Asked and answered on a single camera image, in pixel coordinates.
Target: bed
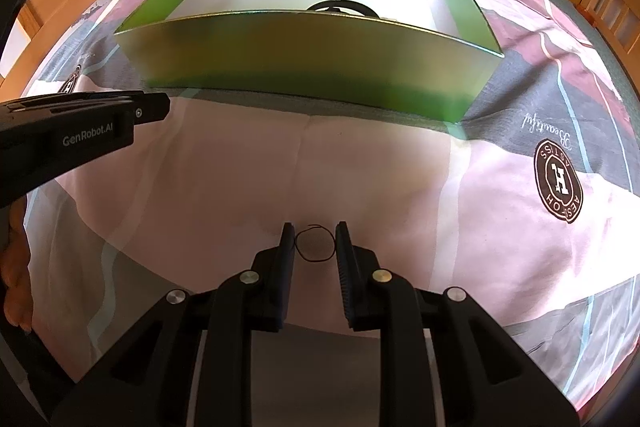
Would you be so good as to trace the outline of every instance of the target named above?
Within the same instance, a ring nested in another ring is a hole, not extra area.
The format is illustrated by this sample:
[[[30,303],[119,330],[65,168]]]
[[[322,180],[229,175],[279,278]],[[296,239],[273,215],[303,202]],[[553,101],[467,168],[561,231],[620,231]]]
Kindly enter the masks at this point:
[[[98,0],[24,95],[149,90],[113,39],[142,1]],[[459,123],[171,89],[169,117],[133,146],[30,194],[34,330],[68,374],[79,380],[168,291],[244,269],[284,221],[345,219],[415,286],[466,288],[584,406],[640,334],[640,104],[566,0],[475,1],[505,59]],[[562,212],[539,179],[546,146],[566,154],[575,189]],[[321,255],[326,238],[309,248]],[[297,257],[284,332],[255,338],[255,424],[372,425],[377,342],[346,327],[335,265]]]

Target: silver screw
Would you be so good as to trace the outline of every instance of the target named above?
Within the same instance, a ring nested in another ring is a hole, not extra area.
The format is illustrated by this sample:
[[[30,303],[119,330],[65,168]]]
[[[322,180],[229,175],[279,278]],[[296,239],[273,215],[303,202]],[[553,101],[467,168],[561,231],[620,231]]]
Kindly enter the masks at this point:
[[[389,282],[393,276],[389,270],[376,270],[373,272],[372,277],[377,282]]]
[[[182,290],[171,290],[166,295],[166,300],[169,304],[180,304],[187,298],[187,294]]]
[[[240,280],[244,284],[253,284],[255,282],[258,282],[258,279],[260,279],[260,275],[258,274],[258,272],[254,272],[253,270],[247,270],[246,272],[242,272],[240,274]]]
[[[466,299],[466,292],[462,288],[453,286],[447,290],[447,297],[455,302],[462,302]]]

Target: h logo badge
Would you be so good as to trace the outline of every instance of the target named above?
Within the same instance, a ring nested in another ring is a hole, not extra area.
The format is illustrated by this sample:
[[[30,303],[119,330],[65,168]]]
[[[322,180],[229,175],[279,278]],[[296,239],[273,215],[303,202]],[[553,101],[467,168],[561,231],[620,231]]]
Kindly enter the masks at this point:
[[[551,168],[556,174],[556,192],[568,194],[569,191],[566,189],[566,184],[564,183],[564,169],[559,168],[555,163],[551,163]]]

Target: wooden railing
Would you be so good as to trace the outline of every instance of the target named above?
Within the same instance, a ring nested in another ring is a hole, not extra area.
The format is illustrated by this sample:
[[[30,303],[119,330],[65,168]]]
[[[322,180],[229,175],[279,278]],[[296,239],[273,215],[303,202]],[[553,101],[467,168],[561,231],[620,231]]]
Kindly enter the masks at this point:
[[[582,5],[640,92],[640,0],[583,0]]]

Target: wall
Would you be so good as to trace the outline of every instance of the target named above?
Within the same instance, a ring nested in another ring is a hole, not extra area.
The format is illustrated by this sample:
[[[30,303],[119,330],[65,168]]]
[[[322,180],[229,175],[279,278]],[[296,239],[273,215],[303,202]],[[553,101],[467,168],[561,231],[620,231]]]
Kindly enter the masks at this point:
[[[20,23],[16,21],[14,23],[14,27],[11,28],[9,39],[6,42],[4,52],[2,52],[2,57],[0,58],[0,74],[2,76],[7,76],[9,74],[9,71],[14,66],[15,61],[18,60],[18,57],[30,41],[31,39],[27,33],[22,29]]]

